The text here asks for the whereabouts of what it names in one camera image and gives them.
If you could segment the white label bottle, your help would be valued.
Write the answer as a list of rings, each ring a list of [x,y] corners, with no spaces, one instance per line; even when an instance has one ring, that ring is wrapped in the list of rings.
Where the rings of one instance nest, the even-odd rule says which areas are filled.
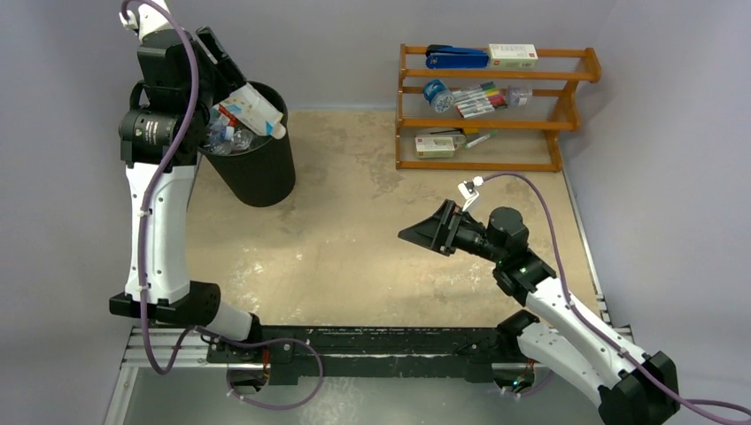
[[[234,90],[215,108],[230,118],[235,118],[256,135],[282,139],[287,129],[282,123],[283,113],[271,104],[257,89],[246,82]]]

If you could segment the clear bottle white cap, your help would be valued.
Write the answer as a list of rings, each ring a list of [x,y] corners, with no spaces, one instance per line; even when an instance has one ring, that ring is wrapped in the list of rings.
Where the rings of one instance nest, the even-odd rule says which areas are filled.
[[[215,121],[209,125],[204,148],[212,154],[228,156],[248,151],[255,138],[250,129]]]

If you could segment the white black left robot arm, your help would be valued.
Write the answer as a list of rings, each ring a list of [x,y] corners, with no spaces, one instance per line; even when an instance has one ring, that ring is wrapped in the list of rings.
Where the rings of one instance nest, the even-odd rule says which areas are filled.
[[[201,327],[224,336],[243,362],[264,350],[259,318],[223,300],[215,283],[190,279],[186,217],[211,110],[245,78],[209,27],[191,36],[197,58],[197,104],[191,118],[191,72],[173,29],[156,30],[137,49],[143,78],[120,122],[120,157],[131,196],[132,242],[123,292],[109,300],[113,315]]]

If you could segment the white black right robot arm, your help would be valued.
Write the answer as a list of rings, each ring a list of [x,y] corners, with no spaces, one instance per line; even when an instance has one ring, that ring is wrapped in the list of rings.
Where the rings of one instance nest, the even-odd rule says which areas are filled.
[[[464,251],[490,261],[497,286],[523,306],[499,324],[499,353],[547,366],[593,403],[603,423],[663,424],[679,411],[666,393],[678,389],[672,359],[645,352],[581,305],[530,248],[516,209],[498,207],[483,224],[446,200],[398,237],[445,256]]]

